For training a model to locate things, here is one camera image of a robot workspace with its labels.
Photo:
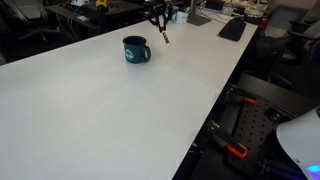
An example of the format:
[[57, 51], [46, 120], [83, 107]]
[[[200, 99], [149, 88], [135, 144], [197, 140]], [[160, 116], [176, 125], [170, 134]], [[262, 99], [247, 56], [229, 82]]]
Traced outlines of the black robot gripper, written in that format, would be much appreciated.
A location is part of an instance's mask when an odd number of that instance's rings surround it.
[[160, 33], [166, 30], [167, 21], [170, 19], [170, 13], [168, 11], [168, 3], [165, 0], [145, 0], [145, 15], [148, 21], [158, 27]]

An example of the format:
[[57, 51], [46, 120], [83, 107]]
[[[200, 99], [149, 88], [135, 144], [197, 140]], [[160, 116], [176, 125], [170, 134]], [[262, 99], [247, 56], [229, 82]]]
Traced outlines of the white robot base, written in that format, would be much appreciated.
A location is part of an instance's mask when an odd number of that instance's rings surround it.
[[281, 123], [276, 136], [282, 149], [308, 180], [320, 180], [320, 107]]

